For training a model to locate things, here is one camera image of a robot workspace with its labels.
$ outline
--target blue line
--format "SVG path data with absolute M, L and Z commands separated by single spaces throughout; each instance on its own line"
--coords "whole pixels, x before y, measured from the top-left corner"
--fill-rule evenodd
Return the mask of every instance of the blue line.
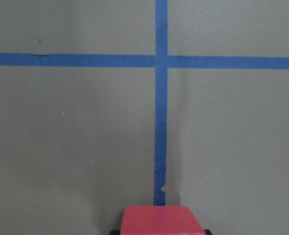
M 289 70 L 288 57 L 169 56 L 169 68 Z
M 167 151 L 167 0 L 155 0 L 156 17 L 156 88 L 155 88 L 155 166 L 154 205 L 164 206 L 166 195 L 162 187 L 166 184 Z
M 154 68 L 153 55 L 0 53 L 0 66 Z

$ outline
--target red object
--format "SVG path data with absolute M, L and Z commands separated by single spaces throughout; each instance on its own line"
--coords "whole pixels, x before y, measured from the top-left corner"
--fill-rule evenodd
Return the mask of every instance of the red object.
M 205 235 L 188 207 L 128 206 L 121 235 Z

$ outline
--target blue cross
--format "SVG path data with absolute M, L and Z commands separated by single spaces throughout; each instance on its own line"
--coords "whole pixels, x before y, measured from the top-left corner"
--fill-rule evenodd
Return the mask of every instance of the blue cross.
M 168 68 L 289 70 L 288 57 L 173 56 L 168 55 L 167 0 L 155 0 L 156 54 L 51 54 L 0 53 L 0 66 L 155 68 L 154 205 L 165 205 Z

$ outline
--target red box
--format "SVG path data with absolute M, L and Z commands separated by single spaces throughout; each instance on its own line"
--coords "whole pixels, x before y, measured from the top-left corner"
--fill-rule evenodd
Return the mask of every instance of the red box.
M 128 206 L 121 235 L 205 235 L 188 207 Z

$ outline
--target vertical blue line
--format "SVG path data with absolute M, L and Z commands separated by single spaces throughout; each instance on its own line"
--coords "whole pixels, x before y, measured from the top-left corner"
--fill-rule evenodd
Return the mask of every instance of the vertical blue line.
M 156 84 L 155 84 L 155 166 L 154 205 L 164 206 L 167 151 L 167 0 L 155 0 Z

